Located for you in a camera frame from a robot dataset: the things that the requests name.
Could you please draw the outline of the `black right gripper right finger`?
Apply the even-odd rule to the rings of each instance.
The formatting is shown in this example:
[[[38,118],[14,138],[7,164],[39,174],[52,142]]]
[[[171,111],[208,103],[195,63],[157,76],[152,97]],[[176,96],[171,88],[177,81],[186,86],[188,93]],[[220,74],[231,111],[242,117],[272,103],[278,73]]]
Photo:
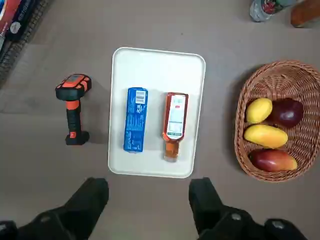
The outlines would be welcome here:
[[[188,189],[199,240],[305,240],[290,221],[270,218],[255,222],[245,210],[223,204],[208,177],[192,179]]]

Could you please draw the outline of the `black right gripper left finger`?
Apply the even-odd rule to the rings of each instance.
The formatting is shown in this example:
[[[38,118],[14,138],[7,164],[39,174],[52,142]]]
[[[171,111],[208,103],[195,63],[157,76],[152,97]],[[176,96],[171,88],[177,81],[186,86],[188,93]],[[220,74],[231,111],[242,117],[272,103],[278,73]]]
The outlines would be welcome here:
[[[90,177],[62,206],[38,214],[17,227],[13,220],[0,222],[2,240],[87,240],[109,200],[105,178]]]

